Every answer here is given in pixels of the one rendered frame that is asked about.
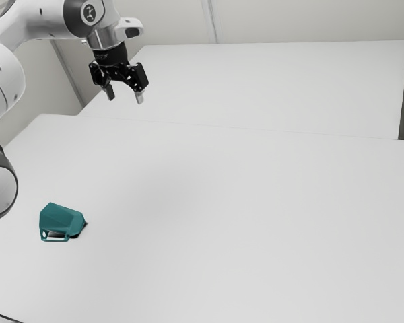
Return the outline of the teal faceted mug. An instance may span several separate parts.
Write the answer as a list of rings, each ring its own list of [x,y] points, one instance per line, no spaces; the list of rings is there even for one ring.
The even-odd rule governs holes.
[[[40,211],[40,239],[43,242],[67,242],[77,238],[87,224],[83,213],[49,202]]]

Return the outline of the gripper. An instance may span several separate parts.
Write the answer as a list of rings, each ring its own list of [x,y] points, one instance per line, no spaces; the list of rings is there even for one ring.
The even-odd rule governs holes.
[[[144,102],[143,93],[149,81],[141,63],[129,64],[125,43],[108,50],[93,50],[93,54],[94,60],[88,65],[93,84],[100,86],[110,101],[115,99],[112,78],[130,87],[138,104]]]

